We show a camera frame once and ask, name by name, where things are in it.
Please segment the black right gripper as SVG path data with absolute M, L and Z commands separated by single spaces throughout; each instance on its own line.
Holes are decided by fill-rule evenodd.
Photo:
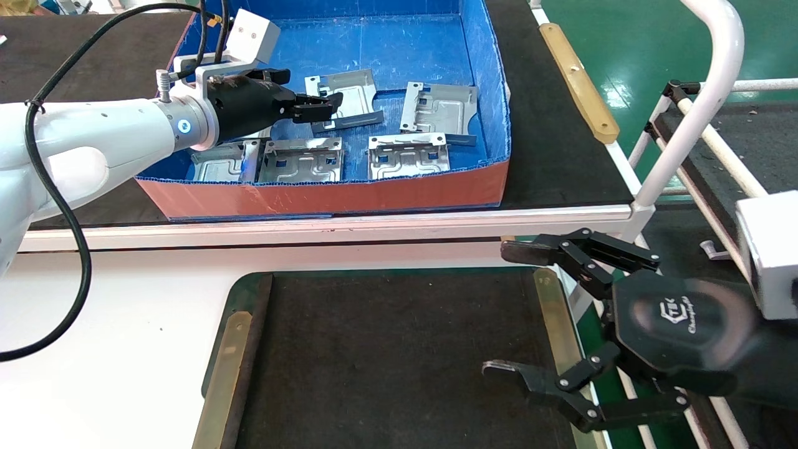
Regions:
M 590 228 L 539 234 L 531 242 L 504 241 L 501 257 L 516 264 L 558 265 L 593 298 L 611 298 L 613 343 L 561 375 L 508 360 L 482 364 L 484 377 L 516 383 L 528 405 L 550 407 L 584 433 L 684 414 L 689 400 L 677 389 L 620 402 L 587 400 L 581 390 L 615 367 L 620 356 L 620 365 L 635 375 L 701 395 L 730 395 L 740 387 L 740 363 L 763 319 L 746 284 L 658 275 L 653 273 L 660 264 L 655 253 Z M 632 274 L 613 285 L 615 278 L 602 264 Z

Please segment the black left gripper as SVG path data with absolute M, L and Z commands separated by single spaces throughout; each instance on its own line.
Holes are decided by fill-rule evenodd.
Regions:
M 251 135 L 291 117 L 296 124 L 327 122 L 339 111 L 343 93 L 295 94 L 285 88 L 290 80 L 290 69 L 250 69 L 209 82 L 208 100 L 219 128 L 216 141 Z

